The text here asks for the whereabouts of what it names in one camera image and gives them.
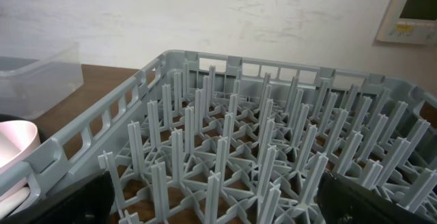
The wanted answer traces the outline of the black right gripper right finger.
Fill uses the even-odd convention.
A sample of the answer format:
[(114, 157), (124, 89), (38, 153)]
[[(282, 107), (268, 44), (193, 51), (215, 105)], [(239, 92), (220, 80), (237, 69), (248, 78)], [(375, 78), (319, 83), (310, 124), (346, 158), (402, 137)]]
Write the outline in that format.
[(316, 199), (327, 224), (432, 224), (338, 173), (322, 174)]

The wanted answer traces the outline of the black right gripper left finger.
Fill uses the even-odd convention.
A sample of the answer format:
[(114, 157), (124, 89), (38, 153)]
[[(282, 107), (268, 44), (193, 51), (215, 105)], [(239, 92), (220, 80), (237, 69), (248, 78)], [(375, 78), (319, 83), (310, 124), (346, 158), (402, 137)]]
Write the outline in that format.
[(100, 170), (1, 219), (1, 224), (106, 223), (114, 199), (111, 174)]

